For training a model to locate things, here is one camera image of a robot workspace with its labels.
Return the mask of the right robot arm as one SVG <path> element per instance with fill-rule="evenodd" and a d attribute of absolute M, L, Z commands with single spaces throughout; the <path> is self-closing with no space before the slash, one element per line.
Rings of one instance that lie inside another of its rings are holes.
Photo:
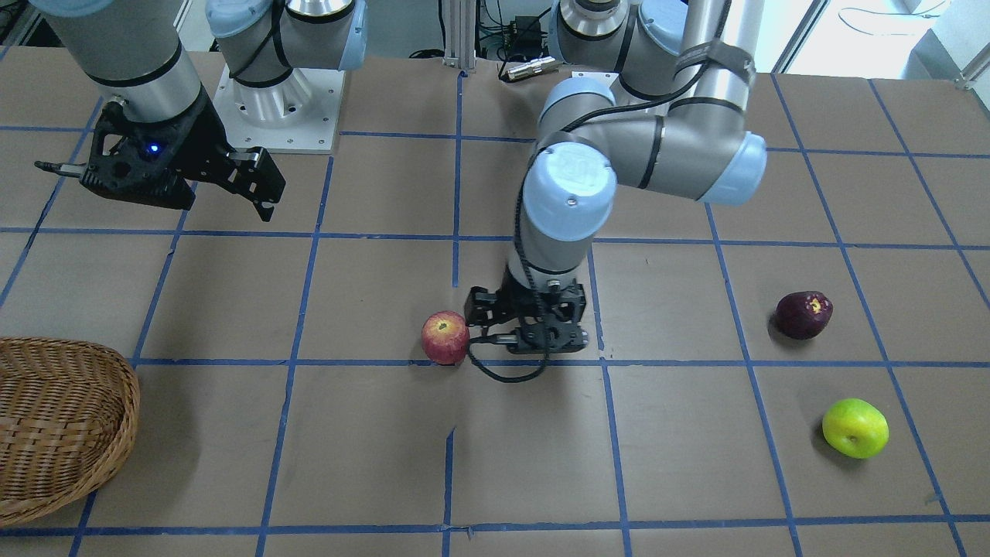
<path fill-rule="evenodd" d="M 36 163 L 90 193 L 172 210 L 191 181 L 240 195 L 268 222 L 285 179 L 259 145 L 236 147 L 162 1 L 36 1 L 49 27 L 107 101 L 86 162 Z M 367 52 L 364 1 L 209 1 L 233 106 L 280 128 L 314 109 L 305 70 L 356 70 Z"/>

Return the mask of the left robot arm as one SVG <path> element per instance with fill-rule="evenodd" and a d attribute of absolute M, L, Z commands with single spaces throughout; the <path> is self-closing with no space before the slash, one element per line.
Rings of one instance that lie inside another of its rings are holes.
<path fill-rule="evenodd" d="M 496 292 L 473 288 L 471 345 L 513 354 L 580 351 L 577 271 L 620 186 L 739 205 L 763 178 L 766 145 L 747 131 L 763 1 L 556 1 L 552 56 L 614 74 L 549 92 L 517 188 L 513 247 Z"/>

